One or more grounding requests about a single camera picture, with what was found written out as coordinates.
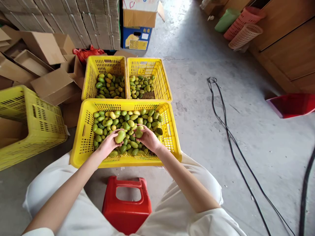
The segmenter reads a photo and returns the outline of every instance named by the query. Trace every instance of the yellow plastic crate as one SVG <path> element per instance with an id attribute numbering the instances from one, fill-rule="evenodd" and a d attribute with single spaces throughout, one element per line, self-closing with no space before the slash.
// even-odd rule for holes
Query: yellow plastic crate
<path id="1" fill-rule="evenodd" d="M 127 76 L 127 64 L 124 56 L 89 56 L 86 65 L 82 101 L 88 98 L 95 98 L 99 74 L 110 73 L 115 76 L 125 77 L 125 98 L 129 98 L 130 89 L 127 89 L 129 78 Z"/>
<path id="2" fill-rule="evenodd" d="M 79 168 L 94 152 L 93 140 L 95 134 L 92 131 L 94 123 L 93 113 L 97 111 L 134 111 L 141 109 L 156 109 L 163 117 L 160 127 L 163 136 L 160 141 L 181 161 L 181 150 L 175 125 L 175 119 L 170 102 L 161 100 L 126 100 L 126 99 L 87 99 L 83 101 L 80 110 L 78 126 L 75 133 L 74 145 L 70 157 L 70 163 Z M 118 157 L 107 157 L 99 168 L 125 167 L 125 166 L 162 166 L 157 156 L 128 156 L 127 152 Z"/>
<path id="3" fill-rule="evenodd" d="M 172 102 L 173 97 L 171 94 L 170 85 L 168 84 L 165 67 L 161 58 L 145 58 L 145 57 L 129 57 L 127 59 L 128 64 L 128 79 L 131 76 L 137 77 L 142 75 L 143 77 L 154 75 L 154 91 L 146 92 L 142 99 L 164 99 Z M 130 83 L 126 82 L 128 86 L 128 92 L 130 99 Z"/>
<path id="4" fill-rule="evenodd" d="M 41 100 L 25 86 L 0 91 L 0 117 L 24 123 L 28 136 L 0 149 L 0 170 L 67 140 L 59 107 Z"/>

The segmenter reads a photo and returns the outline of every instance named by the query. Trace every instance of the gray floor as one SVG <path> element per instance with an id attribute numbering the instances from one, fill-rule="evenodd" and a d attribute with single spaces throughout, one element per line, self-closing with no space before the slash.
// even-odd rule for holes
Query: gray floor
<path id="1" fill-rule="evenodd" d="M 206 78 L 217 77 L 232 133 L 266 194 L 297 233 L 302 179 L 314 146 L 314 115 L 279 119 L 264 99 L 270 94 L 279 95 L 281 89 L 250 54 L 235 53 L 228 48 L 227 41 L 214 31 L 215 22 L 206 21 L 198 2 L 185 0 L 181 6 L 173 1 L 163 4 L 166 22 L 157 17 L 145 56 L 164 60 L 182 151 L 217 178 L 222 186 L 223 208 L 247 235 L 267 235 L 232 159 L 223 126 L 213 114 Z M 222 107 L 217 91 L 215 105 L 218 110 Z M 72 148 L 75 129 L 70 133 L 66 143 L 0 172 L 2 235 L 19 235 L 27 226 L 29 217 L 21 207 L 26 188 L 43 168 Z M 271 233 L 288 235 L 243 161 L 239 162 Z M 99 209 L 106 189 L 104 182 L 111 175 L 121 179 L 144 177 L 153 208 L 172 180 L 164 169 L 156 167 L 99 169 L 85 186 Z M 311 177 L 305 235 L 311 235 L 314 221 L 315 202 L 311 197 L 315 189 L 314 174 Z"/>

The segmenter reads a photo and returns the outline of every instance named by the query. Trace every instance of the white clothing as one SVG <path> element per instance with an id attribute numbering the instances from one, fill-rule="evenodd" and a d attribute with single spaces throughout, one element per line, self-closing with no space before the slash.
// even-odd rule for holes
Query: white clothing
<path id="1" fill-rule="evenodd" d="M 28 186 L 23 207 L 33 218 L 53 193 L 77 169 L 69 165 L 70 153 L 46 167 Z M 223 203 L 221 186 L 199 163 L 183 153 L 183 165 L 210 191 L 216 201 Z M 23 236 L 54 236 L 48 228 L 27 232 Z M 96 208 L 85 193 L 79 194 L 58 236 L 123 236 Z M 222 208 L 196 214 L 175 181 L 164 193 L 161 202 L 132 236 L 146 235 L 211 235 L 246 236 L 238 224 Z"/>

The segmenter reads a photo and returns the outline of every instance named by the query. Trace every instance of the red plastic bag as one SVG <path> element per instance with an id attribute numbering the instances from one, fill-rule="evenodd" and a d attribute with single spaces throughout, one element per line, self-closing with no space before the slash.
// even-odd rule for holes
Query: red plastic bag
<path id="1" fill-rule="evenodd" d="M 104 50 L 102 49 L 95 49 L 93 45 L 91 45 L 89 50 L 86 49 L 73 49 L 72 50 L 73 54 L 77 55 L 80 62 L 85 65 L 86 61 L 89 56 L 97 56 L 97 55 L 102 55 L 104 54 Z"/>

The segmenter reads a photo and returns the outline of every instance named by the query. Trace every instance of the forearm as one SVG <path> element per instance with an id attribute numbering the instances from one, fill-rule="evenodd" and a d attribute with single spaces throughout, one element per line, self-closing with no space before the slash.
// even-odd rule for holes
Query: forearm
<path id="1" fill-rule="evenodd" d="M 23 234 L 42 227 L 49 228 L 56 233 L 84 185 L 103 159 L 97 152 L 92 154 L 78 171 L 50 197 L 25 229 Z"/>
<path id="2" fill-rule="evenodd" d="M 165 146 L 161 146 L 156 154 L 197 213 L 220 208 L 209 191 Z"/>

